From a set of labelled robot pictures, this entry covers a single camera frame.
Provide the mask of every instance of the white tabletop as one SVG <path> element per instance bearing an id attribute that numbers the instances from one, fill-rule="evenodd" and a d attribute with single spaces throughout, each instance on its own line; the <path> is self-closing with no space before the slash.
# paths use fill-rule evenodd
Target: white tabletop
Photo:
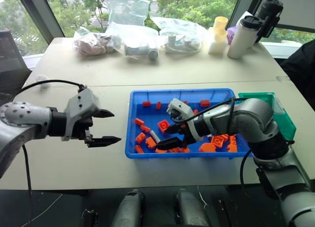
<path id="1" fill-rule="evenodd" d="M 261 44 L 248 49 L 239 60 L 226 54 L 209 55 L 206 48 L 205 45 L 203 51 L 191 56 L 161 53 L 152 63 L 147 59 L 128 59 L 119 53 L 80 57 L 73 50 L 72 38 L 55 38 L 27 84 L 38 75 L 89 86 L 276 81 L 286 76 Z"/>
<path id="2" fill-rule="evenodd" d="M 315 178 L 315 113 L 291 81 L 199 83 L 148 86 L 90 87 L 101 107 L 115 117 L 94 119 L 91 133 L 96 137 L 114 135 L 122 140 L 105 148 L 87 148 L 83 141 L 61 142 L 47 137 L 27 143 L 31 181 L 35 190 L 129 188 L 182 185 L 239 184 L 241 158 L 191 158 L 134 160 L 125 156 L 129 95 L 133 90 L 231 88 L 240 92 L 273 91 L 297 127 L 293 149 L 311 178 Z M 17 100 L 63 111 L 76 87 L 33 88 Z M 246 183 L 258 183 L 256 165 L 247 160 Z M 0 189 L 26 189 L 23 152 L 20 152 L 0 181 Z"/>

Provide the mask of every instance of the floor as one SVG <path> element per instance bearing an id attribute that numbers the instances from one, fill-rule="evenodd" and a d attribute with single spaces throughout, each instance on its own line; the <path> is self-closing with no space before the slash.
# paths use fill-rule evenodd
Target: floor
<path id="1" fill-rule="evenodd" d="M 146 196 L 146 211 L 142 226 L 174 225 L 173 196 L 179 188 L 199 196 L 194 187 L 138 188 Z M 109 227 L 125 194 L 132 189 L 92 190 L 85 196 L 63 194 L 32 227 L 83 227 L 81 215 L 85 209 L 98 212 L 95 227 Z M 248 199 L 240 186 L 200 186 L 208 204 L 205 210 L 213 227 L 284 227 L 280 205 L 264 193 L 260 185 L 248 187 Z M 33 191 L 33 217 L 43 212 L 59 193 Z M 21 227 L 28 219 L 27 191 L 0 191 L 0 226 Z"/>

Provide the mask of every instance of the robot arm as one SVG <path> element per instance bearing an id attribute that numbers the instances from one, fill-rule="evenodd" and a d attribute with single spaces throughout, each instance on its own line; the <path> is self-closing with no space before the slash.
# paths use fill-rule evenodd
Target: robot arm
<path id="1" fill-rule="evenodd" d="M 0 107 L 0 178 L 10 166 L 22 145 L 33 139 L 60 136 L 62 141 L 84 140 L 88 147 L 104 147 L 120 138 L 93 138 L 89 127 L 92 117 L 106 118 L 114 114 L 99 108 L 98 99 L 90 89 L 71 98 L 64 112 L 26 102 L 9 102 Z"/>
<path id="2" fill-rule="evenodd" d="M 311 192 L 310 179 L 280 133 L 268 103 L 251 98 L 194 116 L 188 105 L 173 99 L 167 112 L 176 123 L 165 133 L 183 134 L 184 140 L 166 139 L 157 148 L 185 147 L 209 134 L 241 133 L 252 150 L 258 166 L 256 172 L 266 193 L 280 199 L 287 225 L 315 226 L 315 193 Z"/>

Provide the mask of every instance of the yellow cup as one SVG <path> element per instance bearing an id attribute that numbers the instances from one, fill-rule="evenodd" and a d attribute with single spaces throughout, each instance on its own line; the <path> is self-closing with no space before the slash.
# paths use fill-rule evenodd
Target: yellow cup
<path id="1" fill-rule="evenodd" d="M 227 31 L 224 29 L 216 29 L 214 30 L 214 40 L 216 42 L 224 42 L 226 40 Z"/>
<path id="2" fill-rule="evenodd" d="M 223 16 L 218 16 L 215 18 L 215 23 L 213 24 L 213 32 L 217 29 L 225 29 L 228 18 Z"/>

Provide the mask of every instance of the window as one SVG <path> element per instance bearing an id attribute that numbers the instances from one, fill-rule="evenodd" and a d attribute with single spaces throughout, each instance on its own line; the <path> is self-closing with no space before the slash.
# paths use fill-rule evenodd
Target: window
<path id="1" fill-rule="evenodd" d="M 73 37 L 83 26 L 93 32 L 105 32 L 108 13 L 104 0 L 47 0 L 64 35 Z M 237 0 L 151 0 L 150 15 L 196 22 L 205 28 L 217 16 L 230 17 Z M 157 28 L 147 19 L 145 25 Z"/>
<path id="2" fill-rule="evenodd" d="M 20 0 L 0 0 L 0 30 L 11 31 L 22 56 L 41 54 L 48 46 Z"/>
<path id="3" fill-rule="evenodd" d="M 300 44 L 304 44 L 313 39 L 315 39 L 315 33 L 274 28 L 270 36 L 268 38 L 262 38 L 261 41 L 276 43 L 288 43 L 286 41 L 295 41 Z"/>

